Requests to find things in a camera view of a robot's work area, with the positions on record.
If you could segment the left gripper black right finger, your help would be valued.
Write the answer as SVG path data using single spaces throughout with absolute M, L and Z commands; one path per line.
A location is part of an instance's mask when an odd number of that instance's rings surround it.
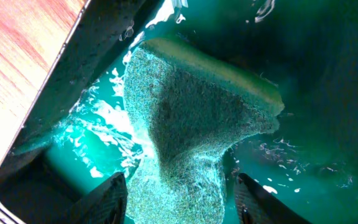
M 240 224 L 311 224 L 245 173 L 236 177 L 234 201 Z

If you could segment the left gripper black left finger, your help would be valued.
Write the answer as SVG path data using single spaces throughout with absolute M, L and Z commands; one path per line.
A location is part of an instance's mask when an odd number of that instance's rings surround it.
M 123 224 L 127 205 L 126 179 L 116 172 L 69 208 L 64 223 Z

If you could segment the green sponge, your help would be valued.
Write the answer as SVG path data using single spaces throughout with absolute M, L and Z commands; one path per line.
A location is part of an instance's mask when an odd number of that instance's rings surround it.
M 273 84 L 168 37 L 133 51 L 124 99 L 144 150 L 127 185 L 127 215 L 136 223 L 222 223 L 223 155 L 275 132 L 284 109 Z

